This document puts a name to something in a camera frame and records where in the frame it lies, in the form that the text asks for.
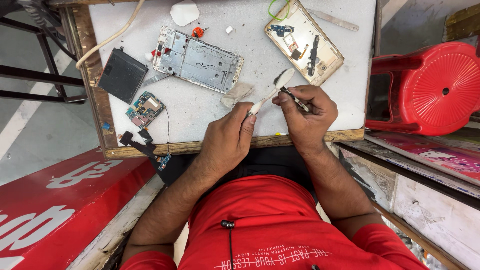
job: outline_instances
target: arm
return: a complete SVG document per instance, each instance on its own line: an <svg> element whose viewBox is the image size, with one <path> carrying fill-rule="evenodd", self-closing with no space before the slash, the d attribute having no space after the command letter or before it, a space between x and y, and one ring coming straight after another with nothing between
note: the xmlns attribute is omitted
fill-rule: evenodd
<svg viewBox="0 0 480 270"><path fill-rule="evenodd" d="M367 224L384 224L369 199L322 141L338 116L336 104L317 86L288 88L312 113L302 113L293 99L281 92L272 102L282 107L288 132L312 178L320 205L349 239Z"/></svg>
<svg viewBox="0 0 480 270"><path fill-rule="evenodd" d="M200 196L247 156L256 116L243 119L252 105L240 102L232 112L208 125L199 156L136 224L122 264L144 251L159 251L173 258L173 244Z"/></svg>

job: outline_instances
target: t-shirt print text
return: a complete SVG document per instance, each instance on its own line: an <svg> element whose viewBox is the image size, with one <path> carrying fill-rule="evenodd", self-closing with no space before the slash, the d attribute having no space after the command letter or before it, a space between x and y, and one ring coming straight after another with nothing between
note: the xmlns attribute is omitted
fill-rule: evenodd
<svg viewBox="0 0 480 270"><path fill-rule="evenodd" d="M310 258L324 257L332 254L323 249L311 248L305 245L261 248L251 253L239 253L234 256L233 269L252 267L272 267L292 264ZM214 268L232 270L230 260L224 260Z"/></svg>

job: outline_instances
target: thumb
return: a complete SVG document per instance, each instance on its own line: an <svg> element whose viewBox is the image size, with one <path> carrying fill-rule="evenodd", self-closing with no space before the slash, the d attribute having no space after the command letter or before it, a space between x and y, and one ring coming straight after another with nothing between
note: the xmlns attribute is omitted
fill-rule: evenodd
<svg viewBox="0 0 480 270"><path fill-rule="evenodd" d="M251 115L243 121L240 128L240 147L250 148L250 143L253 136L253 129L255 128L256 121L256 115Z"/></svg>
<svg viewBox="0 0 480 270"><path fill-rule="evenodd" d="M295 126L296 123L303 120L303 115L297 109L297 104L287 93L281 92L278 97L288 126Z"/></svg>

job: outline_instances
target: gray cleaning cloth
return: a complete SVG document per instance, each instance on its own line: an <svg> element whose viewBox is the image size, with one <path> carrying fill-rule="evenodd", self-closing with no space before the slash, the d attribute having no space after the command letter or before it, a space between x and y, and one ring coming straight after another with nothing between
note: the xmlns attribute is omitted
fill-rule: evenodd
<svg viewBox="0 0 480 270"><path fill-rule="evenodd" d="M235 104L237 104L240 99L248 96L255 86L246 83L236 83L232 90L230 90L223 98L220 100L225 107L233 109Z"/></svg>

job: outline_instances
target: red plastic stool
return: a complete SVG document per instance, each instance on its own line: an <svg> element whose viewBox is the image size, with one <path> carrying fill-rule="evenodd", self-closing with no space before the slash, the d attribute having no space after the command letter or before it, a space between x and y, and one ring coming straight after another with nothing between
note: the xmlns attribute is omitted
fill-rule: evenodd
<svg viewBox="0 0 480 270"><path fill-rule="evenodd" d="M390 121L366 127L427 136L452 133L480 110L480 60L475 48L447 42L391 58L377 57L372 75L390 74Z"/></svg>

